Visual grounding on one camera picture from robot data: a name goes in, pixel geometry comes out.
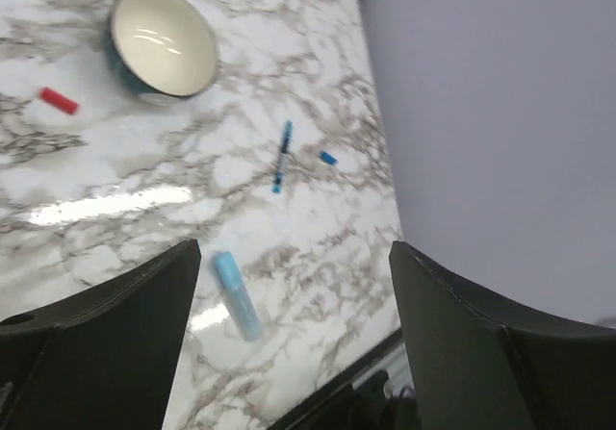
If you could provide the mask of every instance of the marble table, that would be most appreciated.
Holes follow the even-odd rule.
[[[398,327],[398,209],[357,0],[189,1],[217,34],[218,80],[161,109],[105,67],[113,0],[0,0],[0,319],[196,238],[165,428],[266,428]],[[41,87],[80,111],[40,102]],[[287,119],[292,158],[273,194]],[[220,250],[263,320],[257,342],[223,303]]]

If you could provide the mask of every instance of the pen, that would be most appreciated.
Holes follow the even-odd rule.
[[[278,168],[273,180],[273,192],[280,192],[282,187],[282,179],[285,176],[287,162],[289,160],[289,143],[291,143],[291,133],[293,132],[293,123],[288,120],[285,124],[285,131],[282,136],[282,145],[280,146],[280,157],[278,158]]]

